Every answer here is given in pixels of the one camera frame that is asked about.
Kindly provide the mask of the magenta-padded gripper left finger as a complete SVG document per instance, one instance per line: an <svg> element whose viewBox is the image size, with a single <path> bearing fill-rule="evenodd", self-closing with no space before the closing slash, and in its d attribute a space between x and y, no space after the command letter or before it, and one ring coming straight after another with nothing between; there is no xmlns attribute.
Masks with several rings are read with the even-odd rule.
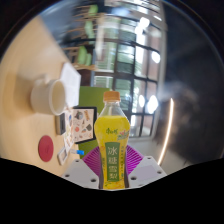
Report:
<svg viewBox="0 0 224 224"><path fill-rule="evenodd" d="M84 188L98 189L100 186L101 160L96 147L82 159L75 159L62 177Z"/></svg>

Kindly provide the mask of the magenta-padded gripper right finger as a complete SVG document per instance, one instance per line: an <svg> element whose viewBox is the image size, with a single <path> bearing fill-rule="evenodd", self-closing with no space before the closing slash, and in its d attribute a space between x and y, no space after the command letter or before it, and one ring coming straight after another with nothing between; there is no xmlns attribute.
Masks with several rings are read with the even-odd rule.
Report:
<svg viewBox="0 0 224 224"><path fill-rule="evenodd" d="M152 156L143 156L131 146L126 148L126 184L139 188L166 176L164 170Z"/></svg>

